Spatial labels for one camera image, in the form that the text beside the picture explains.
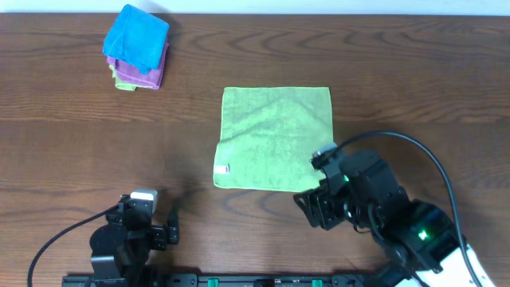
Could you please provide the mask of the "blue folded cloth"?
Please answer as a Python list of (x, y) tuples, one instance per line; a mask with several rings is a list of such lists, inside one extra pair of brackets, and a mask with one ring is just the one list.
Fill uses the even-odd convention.
[(126, 4), (108, 31), (103, 55), (147, 74), (159, 67), (169, 28), (160, 18)]

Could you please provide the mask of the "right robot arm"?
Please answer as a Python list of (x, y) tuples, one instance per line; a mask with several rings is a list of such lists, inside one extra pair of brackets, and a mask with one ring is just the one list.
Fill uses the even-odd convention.
[(409, 199), (376, 151), (327, 151), (312, 159), (320, 185), (293, 196), (310, 225), (330, 230), (349, 222), (367, 228), (391, 264), (368, 286), (491, 286), (469, 245), (439, 207)]

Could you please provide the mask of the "light green folded cloth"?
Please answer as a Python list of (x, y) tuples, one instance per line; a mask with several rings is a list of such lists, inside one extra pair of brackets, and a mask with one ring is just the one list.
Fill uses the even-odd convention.
[(136, 88), (137, 88), (136, 85), (127, 83), (120, 79), (120, 77), (117, 75), (115, 67), (113, 65), (109, 65), (108, 67), (112, 71), (112, 78), (115, 80), (115, 87), (117, 89), (124, 90), (124, 91), (131, 91), (131, 92), (134, 92), (136, 90)]

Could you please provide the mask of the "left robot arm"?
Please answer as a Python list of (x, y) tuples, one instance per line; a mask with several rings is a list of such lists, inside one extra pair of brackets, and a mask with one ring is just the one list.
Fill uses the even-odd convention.
[(107, 213), (108, 224), (90, 240), (92, 282), (97, 286), (164, 286), (155, 268), (146, 265), (152, 250), (179, 243), (179, 208), (173, 206), (167, 223), (152, 223), (150, 203), (123, 203)]

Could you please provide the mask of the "purple folded cloth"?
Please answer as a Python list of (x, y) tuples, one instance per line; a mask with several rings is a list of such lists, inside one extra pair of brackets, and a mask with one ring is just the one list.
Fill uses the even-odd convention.
[(141, 73), (135, 66), (112, 57), (107, 57), (107, 63), (115, 67), (121, 80), (134, 84), (137, 88), (160, 89), (168, 47), (169, 44), (166, 43), (161, 54), (159, 67), (151, 69), (146, 74)]

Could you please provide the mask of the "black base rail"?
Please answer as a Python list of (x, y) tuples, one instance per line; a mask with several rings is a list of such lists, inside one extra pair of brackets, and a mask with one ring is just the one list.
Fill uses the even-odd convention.
[(145, 272), (137, 281), (99, 279), (72, 274), (64, 276), (61, 287), (141, 286), (141, 287), (362, 287), (375, 286), (373, 277), (362, 273), (333, 275), (199, 275), (196, 273)]

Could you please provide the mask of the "green microfiber cloth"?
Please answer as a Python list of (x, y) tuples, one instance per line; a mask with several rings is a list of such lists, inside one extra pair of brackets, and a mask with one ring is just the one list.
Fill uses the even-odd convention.
[(227, 87), (213, 167), (216, 187), (301, 192), (324, 177), (310, 160), (333, 142), (327, 87)]

